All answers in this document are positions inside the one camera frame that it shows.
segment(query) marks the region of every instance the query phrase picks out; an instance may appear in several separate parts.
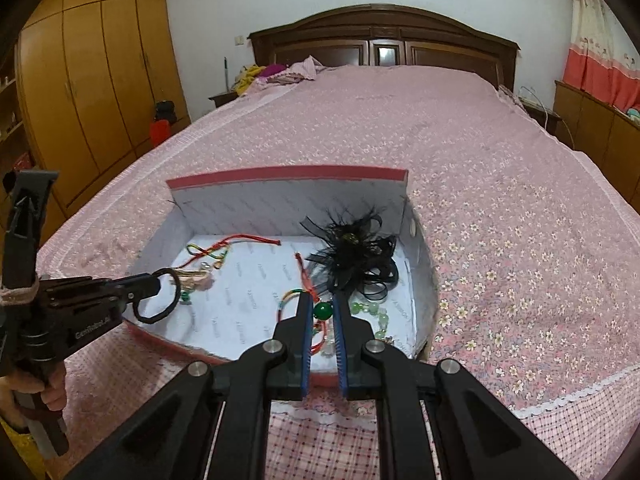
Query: black ribbon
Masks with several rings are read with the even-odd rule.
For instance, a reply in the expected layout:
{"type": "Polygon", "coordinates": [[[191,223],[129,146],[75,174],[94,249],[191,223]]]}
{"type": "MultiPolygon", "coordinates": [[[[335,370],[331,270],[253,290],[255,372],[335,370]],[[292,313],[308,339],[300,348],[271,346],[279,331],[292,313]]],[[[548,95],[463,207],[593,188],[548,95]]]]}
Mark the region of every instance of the black ribbon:
{"type": "Polygon", "coordinates": [[[357,290],[368,300],[379,301],[398,283],[393,260],[396,237],[377,236],[382,227],[380,215],[370,212],[350,224],[332,220],[324,228],[307,217],[300,225],[328,246],[306,258],[312,263],[310,272],[315,264],[326,269],[326,283],[318,286],[318,292],[357,290]]]}

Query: red and white curtain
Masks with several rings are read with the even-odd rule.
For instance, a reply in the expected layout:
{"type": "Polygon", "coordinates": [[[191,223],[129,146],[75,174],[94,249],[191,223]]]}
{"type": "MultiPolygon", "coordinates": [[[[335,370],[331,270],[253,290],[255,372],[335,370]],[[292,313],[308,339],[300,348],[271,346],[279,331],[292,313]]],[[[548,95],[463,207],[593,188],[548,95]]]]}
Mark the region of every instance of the red and white curtain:
{"type": "Polygon", "coordinates": [[[574,0],[565,83],[624,113],[640,108],[640,57],[603,0],[574,0]]]}

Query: finger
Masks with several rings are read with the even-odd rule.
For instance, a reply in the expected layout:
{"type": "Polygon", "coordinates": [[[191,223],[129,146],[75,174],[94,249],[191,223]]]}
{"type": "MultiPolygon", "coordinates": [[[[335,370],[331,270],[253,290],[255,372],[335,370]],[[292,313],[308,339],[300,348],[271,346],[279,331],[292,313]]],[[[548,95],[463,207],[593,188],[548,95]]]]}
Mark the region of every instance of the finger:
{"type": "Polygon", "coordinates": [[[63,397],[65,394],[66,393],[64,388],[48,387],[40,394],[40,398],[42,398],[42,402],[44,402],[45,404],[49,404],[50,402],[63,397]]]}
{"type": "Polygon", "coordinates": [[[6,385],[10,390],[22,394],[37,394],[44,390],[44,383],[31,374],[16,368],[6,379],[6,385]]]}
{"type": "Polygon", "coordinates": [[[63,392],[62,397],[47,403],[47,407],[52,412],[59,412],[66,406],[66,393],[63,392]]]}
{"type": "Polygon", "coordinates": [[[63,388],[65,385],[66,368],[64,362],[58,363],[55,370],[49,375],[49,384],[52,388],[63,388]]]}

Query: cardboard box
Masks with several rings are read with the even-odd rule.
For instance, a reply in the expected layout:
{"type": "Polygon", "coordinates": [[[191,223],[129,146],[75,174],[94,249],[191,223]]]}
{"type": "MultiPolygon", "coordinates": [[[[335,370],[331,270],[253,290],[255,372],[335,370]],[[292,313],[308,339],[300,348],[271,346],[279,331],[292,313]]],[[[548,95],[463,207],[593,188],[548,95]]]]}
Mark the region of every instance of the cardboard box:
{"type": "MultiPolygon", "coordinates": [[[[389,316],[386,334],[408,356],[416,357],[431,342],[437,291],[429,251],[407,198],[407,178],[407,171],[389,168],[281,166],[168,181],[175,208],[130,267],[131,274],[178,266],[190,257],[188,243],[206,248],[230,234],[277,238],[282,244],[235,242],[223,267],[213,271],[212,287],[193,292],[191,304],[178,304],[153,325],[137,322],[130,309],[125,317],[135,332],[194,357],[209,362],[237,359],[271,337],[281,297],[302,286],[294,254],[305,258],[324,247],[300,222],[309,217],[323,226],[330,214],[360,218],[373,208],[383,219],[381,234],[398,236],[394,260],[399,283],[381,304],[389,316]]],[[[140,313],[157,314],[173,296],[171,279],[163,276],[162,290],[140,304],[140,313]]],[[[293,316],[296,305],[297,300],[289,301],[283,318],[293,316]]],[[[378,330],[377,318],[358,316],[378,330]]],[[[335,357],[316,354],[311,369],[335,376],[335,357]]]]}

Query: white wall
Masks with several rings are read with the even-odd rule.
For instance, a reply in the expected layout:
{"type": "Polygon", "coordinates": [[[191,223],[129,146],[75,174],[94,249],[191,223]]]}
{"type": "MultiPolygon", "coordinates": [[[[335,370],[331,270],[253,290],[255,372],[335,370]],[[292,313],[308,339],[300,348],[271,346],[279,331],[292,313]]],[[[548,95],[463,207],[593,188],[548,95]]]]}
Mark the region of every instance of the white wall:
{"type": "Polygon", "coordinates": [[[235,36],[335,7],[370,3],[420,7],[516,41],[521,48],[516,92],[526,85],[553,105],[554,81],[562,77],[569,47],[571,0],[167,0],[191,119],[213,108],[208,96],[224,91],[223,57],[228,58],[231,82],[242,65],[253,62],[250,45],[235,46],[235,36]]]}

